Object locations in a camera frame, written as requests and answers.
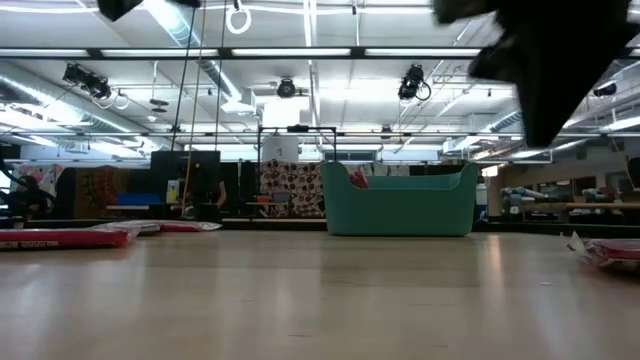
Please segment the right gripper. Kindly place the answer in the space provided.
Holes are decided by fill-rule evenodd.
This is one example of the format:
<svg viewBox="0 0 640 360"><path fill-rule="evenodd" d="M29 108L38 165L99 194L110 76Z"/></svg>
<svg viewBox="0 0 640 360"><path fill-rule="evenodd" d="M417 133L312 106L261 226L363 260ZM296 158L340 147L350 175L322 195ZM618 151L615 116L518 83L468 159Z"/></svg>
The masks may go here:
<svg viewBox="0 0 640 360"><path fill-rule="evenodd" d="M526 143L546 148L582 99L633 39L628 20L632 0L433 0L436 21L493 13L502 29L469 66L474 78L515 83L526 77L550 76L559 57L587 50L584 74L569 74L563 86L544 79L519 84Z"/></svg>

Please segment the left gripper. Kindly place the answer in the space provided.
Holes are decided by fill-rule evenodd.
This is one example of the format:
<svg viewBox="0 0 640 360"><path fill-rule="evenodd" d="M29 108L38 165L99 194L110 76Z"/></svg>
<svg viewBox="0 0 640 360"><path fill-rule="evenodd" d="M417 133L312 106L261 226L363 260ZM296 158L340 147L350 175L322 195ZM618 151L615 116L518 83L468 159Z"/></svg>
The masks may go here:
<svg viewBox="0 0 640 360"><path fill-rule="evenodd" d="M99 12L112 22L117 21L144 0L97 0Z"/></svg>

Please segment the teal plastic basket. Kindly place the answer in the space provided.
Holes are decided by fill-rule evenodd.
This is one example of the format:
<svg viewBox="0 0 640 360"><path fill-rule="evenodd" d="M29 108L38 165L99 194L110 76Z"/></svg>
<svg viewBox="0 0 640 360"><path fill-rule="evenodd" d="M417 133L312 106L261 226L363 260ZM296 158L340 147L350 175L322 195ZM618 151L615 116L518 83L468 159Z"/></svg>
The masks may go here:
<svg viewBox="0 0 640 360"><path fill-rule="evenodd" d="M425 176L371 176L352 184L339 162L321 166L328 232L336 236L463 237L472 231L478 166Z"/></svg>

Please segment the black ceiling spotlight cluster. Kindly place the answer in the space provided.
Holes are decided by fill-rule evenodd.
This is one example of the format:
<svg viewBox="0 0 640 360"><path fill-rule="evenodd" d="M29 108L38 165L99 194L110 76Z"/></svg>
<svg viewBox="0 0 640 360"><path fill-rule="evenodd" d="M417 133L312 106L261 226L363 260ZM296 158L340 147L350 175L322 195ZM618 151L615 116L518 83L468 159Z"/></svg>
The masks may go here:
<svg viewBox="0 0 640 360"><path fill-rule="evenodd" d="M78 64L68 64L62 80L71 86L79 87L90 97L97 100L105 100L110 98L112 94L107 78L86 71Z"/></svg>

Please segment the grey rolled mat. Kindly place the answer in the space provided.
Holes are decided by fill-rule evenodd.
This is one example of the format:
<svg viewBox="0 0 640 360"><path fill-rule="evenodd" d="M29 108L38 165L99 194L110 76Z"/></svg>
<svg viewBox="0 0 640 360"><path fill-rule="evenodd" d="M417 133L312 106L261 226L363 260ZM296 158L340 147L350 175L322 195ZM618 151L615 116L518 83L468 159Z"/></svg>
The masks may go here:
<svg viewBox="0 0 640 360"><path fill-rule="evenodd" d="M501 189L501 195L503 196L503 203L509 206L546 202L549 200L548 195L525 187L505 187Z"/></svg>

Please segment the wooden workbench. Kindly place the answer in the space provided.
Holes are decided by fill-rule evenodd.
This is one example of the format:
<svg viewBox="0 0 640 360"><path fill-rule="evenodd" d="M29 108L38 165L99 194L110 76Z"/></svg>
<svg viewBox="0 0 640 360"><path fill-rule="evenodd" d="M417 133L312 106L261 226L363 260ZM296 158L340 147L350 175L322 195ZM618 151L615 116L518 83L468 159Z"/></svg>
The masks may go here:
<svg viewBox="0 0 640 360"><path fill-rule="evenodd" d="M568 212L574 209L640 210L640 203L534 203L520 206L522 212Z"/></svg>

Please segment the black overhead light beam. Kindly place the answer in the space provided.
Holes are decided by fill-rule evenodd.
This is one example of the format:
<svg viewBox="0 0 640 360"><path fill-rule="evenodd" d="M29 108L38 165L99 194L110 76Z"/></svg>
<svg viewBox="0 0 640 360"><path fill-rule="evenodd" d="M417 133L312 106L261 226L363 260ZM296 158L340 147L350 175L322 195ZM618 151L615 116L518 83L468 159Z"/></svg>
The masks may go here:
<svg viewBox="0 0 640 360"><path fill-rule="evenodd" d="M0 59L68 59L97 61L220 59L420 59L471 60L473 47L203 47L203 48L0 48Z"/></svg>

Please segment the leaf-patterned fabric panel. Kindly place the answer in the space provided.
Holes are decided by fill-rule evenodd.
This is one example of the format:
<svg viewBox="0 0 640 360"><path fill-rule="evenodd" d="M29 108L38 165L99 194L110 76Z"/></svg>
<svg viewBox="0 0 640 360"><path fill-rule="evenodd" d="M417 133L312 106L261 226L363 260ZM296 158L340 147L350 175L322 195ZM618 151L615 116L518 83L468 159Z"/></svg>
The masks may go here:
<svg viewBox="0 0 640 360"><path fill-rule="evenodd" d="M373 176L409 176L410 166L406 164L387 164L376 162L372 165Z"/></svg>

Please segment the blue box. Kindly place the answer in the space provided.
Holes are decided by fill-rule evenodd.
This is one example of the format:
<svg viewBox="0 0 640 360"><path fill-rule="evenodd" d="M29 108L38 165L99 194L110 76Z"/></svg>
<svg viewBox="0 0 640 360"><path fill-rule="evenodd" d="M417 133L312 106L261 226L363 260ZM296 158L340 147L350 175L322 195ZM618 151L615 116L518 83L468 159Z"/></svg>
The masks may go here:
<svg viewBox="0 0 640 360"><path fill-rule="evenodd" d="M118 206L148 206L162 203L163 200L155 193L119 193L116 196Z"/></svg>

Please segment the person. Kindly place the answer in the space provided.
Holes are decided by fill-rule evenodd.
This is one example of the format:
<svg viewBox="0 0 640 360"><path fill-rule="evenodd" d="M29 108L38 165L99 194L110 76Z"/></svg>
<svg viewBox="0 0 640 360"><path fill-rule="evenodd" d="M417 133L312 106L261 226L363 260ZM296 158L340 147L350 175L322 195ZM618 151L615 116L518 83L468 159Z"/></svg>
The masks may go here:
<svg viewBox="0 0 640 360"><path fill-rule="evenodd" d="M4 192L0 189L0 204L6 205L12 216L27 220L42 220L53 209L56 197L40 188L31 175L16 177L11 174L3 158L0 157L0 173L17 184L15 191Z"/></svg>

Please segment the white bucket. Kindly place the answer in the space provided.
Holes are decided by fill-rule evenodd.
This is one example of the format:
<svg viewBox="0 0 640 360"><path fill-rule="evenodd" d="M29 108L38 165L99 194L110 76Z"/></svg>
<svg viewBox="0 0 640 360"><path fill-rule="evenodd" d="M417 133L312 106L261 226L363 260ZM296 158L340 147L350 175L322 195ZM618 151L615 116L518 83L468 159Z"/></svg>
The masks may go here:
<svg viewBox="0 0 640 360"><path fill-rule="evenodd" d="M283 135L265 137L261 145L261 158L263 161L295 163L299 160L299 139Z"/></svg>

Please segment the small wooden table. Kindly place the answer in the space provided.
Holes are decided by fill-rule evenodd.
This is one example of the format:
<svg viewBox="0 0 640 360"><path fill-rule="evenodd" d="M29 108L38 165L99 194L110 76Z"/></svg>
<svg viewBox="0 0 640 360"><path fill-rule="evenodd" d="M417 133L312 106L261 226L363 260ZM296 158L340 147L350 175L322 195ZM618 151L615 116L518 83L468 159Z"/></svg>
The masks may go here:
<svg viewBox="0 0 640 360"><path fill-rule="evenodd" d="M252 211L253 218L286 218L293 214L292 200L289 193L274 192L267 196L272 198L270 203L258 203L256 197L246 203Z"/></svg>

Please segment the red circle-patterned fabric panel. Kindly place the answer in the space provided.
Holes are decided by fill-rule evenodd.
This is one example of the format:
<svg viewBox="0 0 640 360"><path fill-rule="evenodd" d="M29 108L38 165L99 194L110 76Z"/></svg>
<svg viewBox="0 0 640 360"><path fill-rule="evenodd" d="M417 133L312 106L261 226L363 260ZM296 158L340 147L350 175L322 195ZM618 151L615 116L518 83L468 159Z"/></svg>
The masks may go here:
<svg viewBox="0 0 640 360"><path fill-rule="evenodd" d="M262 162L259 194L270 198L263 206L267 218L324 218L321 163Z"/></svg>

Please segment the silver ceiling air duct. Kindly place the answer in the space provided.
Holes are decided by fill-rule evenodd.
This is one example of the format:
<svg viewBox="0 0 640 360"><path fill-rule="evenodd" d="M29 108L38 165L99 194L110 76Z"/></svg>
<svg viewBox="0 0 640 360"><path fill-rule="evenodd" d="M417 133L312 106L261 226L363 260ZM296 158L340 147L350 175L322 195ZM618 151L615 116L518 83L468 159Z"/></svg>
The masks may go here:
<svg viewBox="0 0 640 360"><path fill-rule="evenodd" d="M179 47L198 52L202 46L201 35L197 34L192 23L192 10L180 10L168 0L144 0L143 5ZM219 62L201 59L197 60L196 64L222 93L225 100L238 101L242 98L241 90L222 71Z"/></svg>

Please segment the black metal stand frame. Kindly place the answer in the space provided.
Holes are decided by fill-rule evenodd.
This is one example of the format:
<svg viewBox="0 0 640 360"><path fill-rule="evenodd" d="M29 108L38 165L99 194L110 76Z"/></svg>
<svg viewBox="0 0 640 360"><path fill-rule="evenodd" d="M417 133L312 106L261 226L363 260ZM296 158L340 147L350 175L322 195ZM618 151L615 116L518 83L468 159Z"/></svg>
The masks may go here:
<svg viewBox="0 0 640 360"><path fill-rule="evenodd" d="M329 144L334 146L337 141L337 130L334 127L314 127L308 125L290 125L285 127L266 127L260 126L257 132L257 162L256 162L256 196L259 194L259 167L263 161L261 158L261 145L263 139L272 135L293 136L299 139L299 160L295 163L321 163L323 161L318 160L302 160L300 158L302 153L302 145L306 139L319 140L322 137L330 135L332 138L329 140Z"/></svg>

